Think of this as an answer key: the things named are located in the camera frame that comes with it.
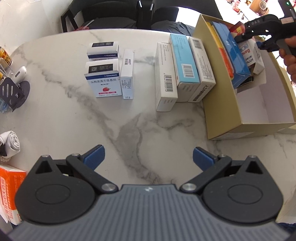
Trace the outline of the person's right hand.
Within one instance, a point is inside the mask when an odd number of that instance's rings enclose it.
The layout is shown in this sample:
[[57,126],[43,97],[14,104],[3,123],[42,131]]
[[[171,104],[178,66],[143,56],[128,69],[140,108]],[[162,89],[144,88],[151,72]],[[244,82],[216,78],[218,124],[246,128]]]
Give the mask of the person's right hand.
[[[292,48],[296,47],[296,36],[285,39],[285,43]],[[280,49],[280,56],[284,60],[287,67],[287,72],[290,75],[291,81],[296,82],[296,58],[294,55],[289,55],[284,49]]]

